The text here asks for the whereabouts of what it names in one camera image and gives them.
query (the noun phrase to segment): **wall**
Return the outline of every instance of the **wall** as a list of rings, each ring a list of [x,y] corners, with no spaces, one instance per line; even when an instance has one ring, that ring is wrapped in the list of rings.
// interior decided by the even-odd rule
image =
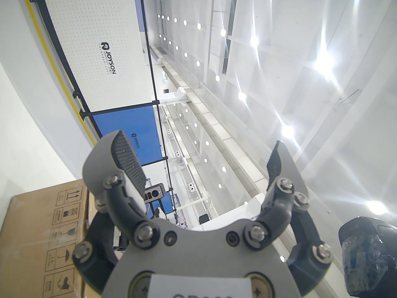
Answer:
[[[75,177],[48,143],[0,64],[0,225],[10,198]]]

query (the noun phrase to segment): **black object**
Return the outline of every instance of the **black object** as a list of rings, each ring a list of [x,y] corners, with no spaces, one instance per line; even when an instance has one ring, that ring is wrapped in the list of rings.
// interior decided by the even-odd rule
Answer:
[[[208,216],[208,214],[201,215],[201,216],[198,218],[198,222],[199,222],[200,224],[204,224],[204,223],[208,222],[209,220],[210,220],[210,217]]]
[[[339,230],[349,295],[397,296],[397,228],[382,220],[357,217]]]

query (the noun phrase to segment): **blue banner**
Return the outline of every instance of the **blue banner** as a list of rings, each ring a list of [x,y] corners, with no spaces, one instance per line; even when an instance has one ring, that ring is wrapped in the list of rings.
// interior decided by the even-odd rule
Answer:
[[[124,131],[141,165],[163,158],[152,106],[95,115],[94,120],[102,135],[118,129]]]

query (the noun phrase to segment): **ceiling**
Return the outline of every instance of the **ceiling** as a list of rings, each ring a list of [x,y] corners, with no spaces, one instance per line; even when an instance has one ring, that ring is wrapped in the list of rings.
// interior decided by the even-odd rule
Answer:
[[[151,44],[260,166],[283,139],[343,222],[374,216],[368,200],[386,204],[381,218],[395,222],[397,0],[145,4]],[[282,135],[284,125],[293,138]]]

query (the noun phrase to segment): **hex bolt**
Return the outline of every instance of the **hex bolt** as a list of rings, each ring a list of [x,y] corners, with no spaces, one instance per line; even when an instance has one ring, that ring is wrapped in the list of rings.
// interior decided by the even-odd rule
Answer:
[[[153,237],[153,228],[150,225],[144,225],[138,231],[138,239],[140,241],[148,241]]]
[[[249,231],[249,236],[255,242],[262,242],[265,238],[265,231],[258,225],[254,225]]]
[[[107,184],[107,185],[110,185],[110,186],[113,186],[113,185],[115,185],[118,181],[119,181],[119,177],[118,177],[117,175],[112,175],[112,176],[109,176],[109,177],[106,179],[106,184]]]

